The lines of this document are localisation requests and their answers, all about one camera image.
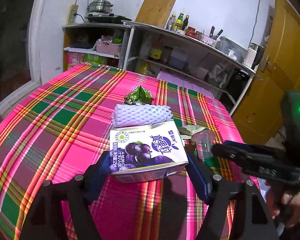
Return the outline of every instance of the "wooden cutting board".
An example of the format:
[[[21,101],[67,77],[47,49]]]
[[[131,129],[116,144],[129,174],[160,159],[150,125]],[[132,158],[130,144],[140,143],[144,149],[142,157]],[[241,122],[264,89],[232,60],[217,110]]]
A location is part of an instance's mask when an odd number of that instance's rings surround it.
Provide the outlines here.
[[[137,15],[136,22],[164,28],[175,1],[176,0],[144,0]]]

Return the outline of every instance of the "metal screw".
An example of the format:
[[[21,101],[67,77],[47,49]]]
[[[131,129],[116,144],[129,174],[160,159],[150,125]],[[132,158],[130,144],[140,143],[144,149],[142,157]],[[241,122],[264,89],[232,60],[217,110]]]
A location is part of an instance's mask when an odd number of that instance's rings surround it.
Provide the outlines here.
[[[82,174],[78,174],[78,175],[76,175],[76,176],[74,177],[74,179],[75,179],[76,181],[83,180],[83,175],[82,175]]]
[[[219,181],[222,179],[222,177],[219,175],[219,174],[214,174],[213,175],[213,178],[216,180],[216,181]]]
[[[253,186],[253,181],[251,180],[251,179],[247,179],[247,181],[246,181],[246,183],[247,183],[247,185],[249,185],[249,186]]]
[[[44,187],[49,186],[49,185],[50,185],[50,180],[44,181],[44,182],[42,183],[42,185],[43,185]]]

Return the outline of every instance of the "yellow door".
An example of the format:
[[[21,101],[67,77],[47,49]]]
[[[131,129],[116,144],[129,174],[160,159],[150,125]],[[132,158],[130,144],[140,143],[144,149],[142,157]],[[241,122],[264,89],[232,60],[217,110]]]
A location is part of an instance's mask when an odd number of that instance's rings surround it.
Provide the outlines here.
[[[257,74],[232,115],[243,140],[264,145],[281,127],[285,90],[300,90],[300,17],[286,0],[275,0],[273,25]]]

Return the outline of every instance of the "white thermos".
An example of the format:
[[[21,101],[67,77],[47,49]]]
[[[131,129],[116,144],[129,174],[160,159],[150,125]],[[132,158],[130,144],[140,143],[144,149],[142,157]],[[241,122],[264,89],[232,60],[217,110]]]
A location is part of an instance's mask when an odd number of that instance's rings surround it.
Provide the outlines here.
[[[257,50],[258,50],[258,45],[254,43],[250,43],[247,54],[242,64],[246,65],[247,67],[252,67],[253,61],[257,55]]]

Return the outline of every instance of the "clear plastic cup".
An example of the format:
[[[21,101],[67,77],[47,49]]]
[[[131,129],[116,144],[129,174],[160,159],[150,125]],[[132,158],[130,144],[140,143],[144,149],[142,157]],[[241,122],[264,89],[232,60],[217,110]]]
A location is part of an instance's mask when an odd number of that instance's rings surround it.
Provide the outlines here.
[[[215,134],[210,130],[203,130],[201,132],[195,133],[191,137],[191,140],[196,143],[198,156],[201,160],[208,159],[213,156],[211,147],[215,138]]]

